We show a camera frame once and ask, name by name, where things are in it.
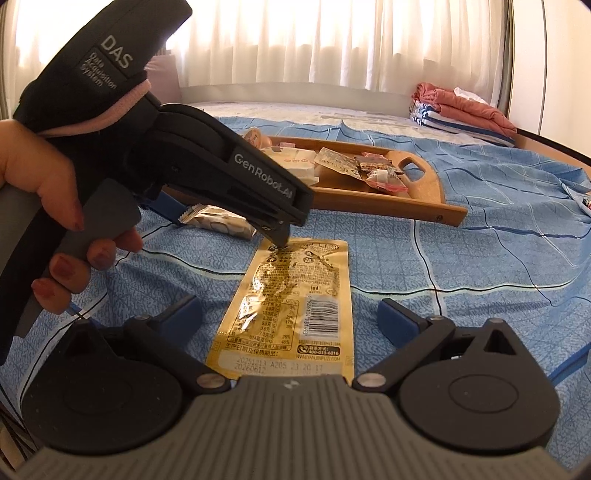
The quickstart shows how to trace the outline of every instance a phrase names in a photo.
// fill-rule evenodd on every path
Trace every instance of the wall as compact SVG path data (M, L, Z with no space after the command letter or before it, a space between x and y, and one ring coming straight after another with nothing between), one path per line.
M569 25L566 33L557 37L556 42L564 43L563 51L570 48L570 55L564 52L565 58L570 62L567 69L570 75L568 83L570 91L566 92L564 88L557 89L556 92L547 92L546 96L548 98L548 94L560 95L564 98L569 117L564 121L568 122L570 129L570 135L567 135L565 144L591 157L591 115L586 113L589 98L584 96L591 89L591 11L580 1L571 1L569 7Z
M542 1L513 0L514 61L508 117L518 128L535 134L540 132L544 102L545 38Z
M591 157L591 11L580 0L514 0L514 15L509 119Z

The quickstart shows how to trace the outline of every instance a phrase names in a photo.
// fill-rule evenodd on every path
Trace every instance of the snack wrapper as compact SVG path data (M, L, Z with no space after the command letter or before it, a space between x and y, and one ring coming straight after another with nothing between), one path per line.
M322 147L314 161L343 175L349 175L354 179L363 180L356 160L347 155Z
M262 152L306 185L318 183L318 177L314 174L314 150L273 145L263 148Z
M355 161L359 169L365 174L369 174L374 170L387 170L389 167L394 168L398 175L404 175L402 170L392 165L390 159L377 153L363 152L361 155L355 156Z
M348 246L291 238L255 253L207 356L231 379L354 372Z
M242 134L242 137L253 147L258 148L259 150L272 145L271 139L256 127L248 129Z
M377 169L369 173L365 183L380 192L396 195L408 193L408 187L398 178L398 169L388 167L386 170Z
M194 205L178 221L246 240L256 233L256 229L244 217L212 205Z

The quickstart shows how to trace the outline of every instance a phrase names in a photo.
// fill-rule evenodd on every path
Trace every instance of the hand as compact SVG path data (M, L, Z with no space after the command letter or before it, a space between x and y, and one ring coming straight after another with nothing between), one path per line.
M0 188L4 183L37 193L45 211L68 230L84 230L72 162L49 142L13 120L0 121ZM116 247L138 252L142 239L132 229L114 240L96 240L87 252L89 264L97 270L110 268L115 262ZM37 301L49 312L64 312L72 293L80 293L87 287L89 264L69 255L55 255L49 264L52 278L38 278L31 285Z

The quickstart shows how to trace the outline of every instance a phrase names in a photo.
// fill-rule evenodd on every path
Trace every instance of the folded towel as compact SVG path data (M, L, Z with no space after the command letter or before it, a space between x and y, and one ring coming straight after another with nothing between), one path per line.
M459 97L451 90L439 88L431 83L419 83L413 99L432 105L438 113L447 118L474 127L491 130L510 138L514 138L517 133L515 125L509 122L499 109Z
M501 135L491 130L474 127L458 120L446 118L435 111L433 105L415 101L410 110L410 118L419 125L431 127L437 130L450 132L454 134L465 133L474 138L479 138L486 142L500 145L501 147L514 147L515 142L512 138Z

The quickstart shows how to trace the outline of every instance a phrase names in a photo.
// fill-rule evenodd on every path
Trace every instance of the wooden tray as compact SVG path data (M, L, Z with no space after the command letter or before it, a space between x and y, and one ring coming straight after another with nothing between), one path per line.
M451 226L459 226L467 214L467 209L464 207L445 203L445 195L437 173L429 163L412 153L312 138L270 138L273 145L289 142L295 144L296 148L316 152L326 147L351 157L361 155L362 152L379 153L392 160L393 165L399 168L414 163L423 172L423 176L415 181L411 181L404 175L402 181L408 187L408 195L393 196L377 193L364 182L321 167L320 182L312 187L315 192L313 203L315 209L411 218Z

